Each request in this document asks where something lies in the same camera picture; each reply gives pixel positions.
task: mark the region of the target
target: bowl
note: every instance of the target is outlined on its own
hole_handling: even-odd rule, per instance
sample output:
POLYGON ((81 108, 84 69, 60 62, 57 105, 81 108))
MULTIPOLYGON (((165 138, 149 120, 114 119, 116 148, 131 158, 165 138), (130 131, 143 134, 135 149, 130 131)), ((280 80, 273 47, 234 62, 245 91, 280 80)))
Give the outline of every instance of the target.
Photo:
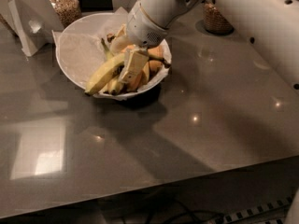
MULTIPOLYGON (((120 8, 116 12, 101 12, 83 17, 64 29, 56 41, 56 58, 64 74, 77 86, 85 90, 91 75, 106 60, 101 38, 116 33, 127 21, 127 12, 120 8)), ((171 52, 165 40, 161 43, 164 58, 171 63, 171 52)), ((110 95, 96 93, 95 98, 126 100, 149 91, 168 75, 164 66, 136 92, 110 95)))

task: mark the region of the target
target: dark floor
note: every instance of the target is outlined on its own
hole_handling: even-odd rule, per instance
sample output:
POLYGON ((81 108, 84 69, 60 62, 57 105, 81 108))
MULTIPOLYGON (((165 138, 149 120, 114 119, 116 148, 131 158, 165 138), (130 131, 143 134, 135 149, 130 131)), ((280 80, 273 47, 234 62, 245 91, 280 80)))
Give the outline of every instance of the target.
POLYGON ((0 223, 170 224, 214 219, 209 223, 280 224, 298 187, 299 157, 295 157, 0 219, 0 223), (259 206, 261 214, 246 216, 248 210, 257 214, 259 206))

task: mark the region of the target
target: white robotic arm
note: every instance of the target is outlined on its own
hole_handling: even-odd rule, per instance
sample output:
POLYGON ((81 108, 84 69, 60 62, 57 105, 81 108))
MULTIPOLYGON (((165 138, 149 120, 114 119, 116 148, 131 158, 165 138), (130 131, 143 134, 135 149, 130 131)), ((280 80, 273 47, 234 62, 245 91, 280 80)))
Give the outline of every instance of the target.
MULTIPOLYGON (((140 0, 128 16, 127 37, 139 47, 156 47, 172 22, 203 0, 140 0)), ((299 2, 296 0, 207 0, 299 90, 299 2)))

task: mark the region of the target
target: metal table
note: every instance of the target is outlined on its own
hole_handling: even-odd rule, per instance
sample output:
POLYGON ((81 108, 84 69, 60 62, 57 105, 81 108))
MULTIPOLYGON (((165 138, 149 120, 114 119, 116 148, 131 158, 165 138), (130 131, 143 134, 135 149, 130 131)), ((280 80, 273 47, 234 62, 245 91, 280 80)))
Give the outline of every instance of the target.
POLYGON ((166 80, 116 102, 0 28, 0 217, 299 154, 298 95, 237 32, 207 33, 198 6, 168 42, 166 80))

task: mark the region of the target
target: countertop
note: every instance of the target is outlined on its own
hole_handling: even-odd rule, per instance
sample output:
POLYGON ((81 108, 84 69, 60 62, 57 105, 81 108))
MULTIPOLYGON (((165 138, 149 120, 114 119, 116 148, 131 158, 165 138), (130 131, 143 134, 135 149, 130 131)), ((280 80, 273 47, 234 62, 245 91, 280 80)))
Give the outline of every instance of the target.
POLYGON ((237 31, 206 32, 200 5, 167 41, 170 75, 118 102, 0 27, 0 217, 299 155, 299 97, 237 31))

